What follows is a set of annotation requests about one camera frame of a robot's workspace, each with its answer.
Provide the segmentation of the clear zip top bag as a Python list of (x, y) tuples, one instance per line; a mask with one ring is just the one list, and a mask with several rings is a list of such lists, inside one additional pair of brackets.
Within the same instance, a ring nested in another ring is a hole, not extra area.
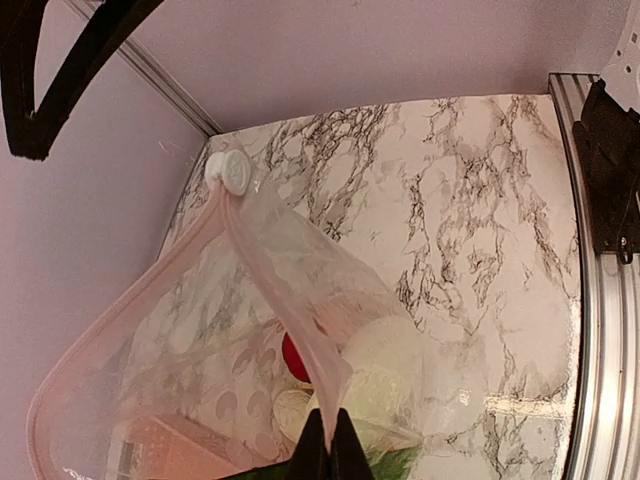
[[(222, 479), (283, 479), (298, 442), (274, 416), (279, 393), (315, 392), (327, 453), (362, 327), (410, 320), (366, 264), (268, 186), (223, 186), (180, 240), (74, 343), (28, 414), (39, 479), (118, 479), (125, 430), (179, 414), (244, 444), (253, 467)], [(288, 333), (311, 384), (282, 356)]]

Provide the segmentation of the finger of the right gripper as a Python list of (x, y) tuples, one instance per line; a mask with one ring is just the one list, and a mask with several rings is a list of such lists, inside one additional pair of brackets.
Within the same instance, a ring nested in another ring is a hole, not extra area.
[(31, 159), (46, 159), (93, 78), (160, 4), (161, 0), (107, 0), (97, 7), (32, 115), (35, 126)]
[(1, 2), (1, 101), (12, 155), (42, 161), (34, 133), (35, 60), (46, 1)]

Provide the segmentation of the red pepper front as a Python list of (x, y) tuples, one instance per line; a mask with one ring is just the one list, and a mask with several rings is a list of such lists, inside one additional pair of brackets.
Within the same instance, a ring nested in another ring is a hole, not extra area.
[(284, 334), (281, 350), (284, 362), (293, 377), (298, 381), (311, 384), (304, 362), (288, 333)]

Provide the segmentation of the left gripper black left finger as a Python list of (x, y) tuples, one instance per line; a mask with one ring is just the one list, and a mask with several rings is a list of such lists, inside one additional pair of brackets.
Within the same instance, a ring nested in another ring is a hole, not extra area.
[(329, 479), (329, 454), (319, 409), (309, 414), (287, 467), (287, 480)]

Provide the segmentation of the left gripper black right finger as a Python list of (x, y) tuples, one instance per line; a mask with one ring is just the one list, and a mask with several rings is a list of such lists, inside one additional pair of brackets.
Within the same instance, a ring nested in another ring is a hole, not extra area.
[(339, 410), (331, 444), (330, 478), (333, 480), (374, 480), (354, 425), (344, 408)]

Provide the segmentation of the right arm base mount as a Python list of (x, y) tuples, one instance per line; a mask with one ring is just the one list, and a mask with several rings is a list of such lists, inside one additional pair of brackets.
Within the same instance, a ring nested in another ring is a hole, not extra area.
[(586, 181), (594, 250), (628, 265), (639, 253), (639, 113), (624, 110), (599, 79), (573, 124)]

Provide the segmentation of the white cabbage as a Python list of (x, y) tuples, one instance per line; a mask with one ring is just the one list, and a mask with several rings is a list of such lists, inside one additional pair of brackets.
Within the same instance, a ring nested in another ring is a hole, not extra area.
[[(376, 479), (407, 479), (422, 449), (414, 388), (385, 369), (354, 372), (342, 407), (347, 410)], [(315, 392), (290, 389), (278, 394), (274, 416), (286, 438), (298, 442), (309, 413), (318, 407)]]
[(342, 358), (353, 368), (354, 380), (375, 393), (418, 390), (424, 366), (424, 346), (410, 320), (387, 316), (374, 320), (352, 336)]

